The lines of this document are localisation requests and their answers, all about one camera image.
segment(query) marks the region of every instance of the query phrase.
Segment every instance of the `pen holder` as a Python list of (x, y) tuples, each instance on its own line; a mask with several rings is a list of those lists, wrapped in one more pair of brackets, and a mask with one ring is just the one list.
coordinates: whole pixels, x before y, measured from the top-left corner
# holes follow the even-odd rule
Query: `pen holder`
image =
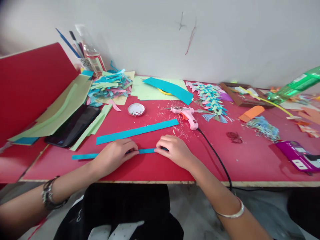
[(86, 59), (86, 58), (78, 58), (78, 59), (80, 60), (81, 65), (83, 66), (84, 70), (93, 71), (92, 66), (91, 66), (88, 59)]

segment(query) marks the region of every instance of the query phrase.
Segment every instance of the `white wall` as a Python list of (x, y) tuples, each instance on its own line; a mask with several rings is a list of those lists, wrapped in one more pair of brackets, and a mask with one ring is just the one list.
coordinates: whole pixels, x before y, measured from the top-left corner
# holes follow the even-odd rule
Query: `white wall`
[[(10, 0), (0, 14), (0, 52), (59, 41), (75, 62), (55, 27), (71, 40), (68, 31), (83, 23), (105, 65), (112, 59), (138, 74), (281, 86), (320, 65), (319, 9), (319, 0)], [(320, 84), (311, 90), (319, 91)]]

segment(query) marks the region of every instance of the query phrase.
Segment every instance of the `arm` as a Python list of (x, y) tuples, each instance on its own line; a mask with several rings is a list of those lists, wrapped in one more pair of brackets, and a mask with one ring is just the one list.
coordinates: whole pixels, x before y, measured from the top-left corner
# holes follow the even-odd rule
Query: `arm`
[[(54, 181), (53, 200), (63, 202), (73, 193), (109, 175), (138, 153), (138, 146), (130, 139), (108, 144), (94, 160)], [(0, 228), (9, 239), (19, 238), (50, 213), (42, 202), (42, 190), (43, 185), (0, 206)]]
[[(171, 135), (162, 136), (155, 152), (168, 157), (178, 166), (189, 171), (209, 199), (213, 209), (221, 214), (233, 215), (239, 212), (241, 204), (220, 181), (197, 159), (179, 138)], [(245, 208), (239, 218), (219, 216), (224, 228), (233, 240), (270, 240), (272, 239), (254, 216)]]

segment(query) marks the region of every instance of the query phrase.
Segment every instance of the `smartphone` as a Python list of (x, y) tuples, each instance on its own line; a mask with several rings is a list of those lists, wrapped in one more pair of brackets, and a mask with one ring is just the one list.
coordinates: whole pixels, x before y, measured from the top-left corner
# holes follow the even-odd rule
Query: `smartphone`
[(44, 141), (58, 147), (71, 147), (99, 115), (100, 109), (88, 105), (81, 105), (58, 130), (46, 137)]

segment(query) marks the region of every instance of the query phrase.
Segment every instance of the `pink glue gun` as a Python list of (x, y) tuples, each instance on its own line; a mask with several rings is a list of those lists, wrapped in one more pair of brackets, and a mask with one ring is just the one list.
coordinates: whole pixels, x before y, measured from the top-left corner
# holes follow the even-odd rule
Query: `pink glue gun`
[(199, 127), (197, 121), (194, 119), (194, 117), (192, 115), (195, 112), (193, 108), (174, 106), (174, 107), (166, 108), (166, 109), (170, 109), (171, 112), (176, 113), (176, 114), (182, 114), (183, 119), (188, 120), (188, 122), (190, 123), (191, 130), (196, 130)]

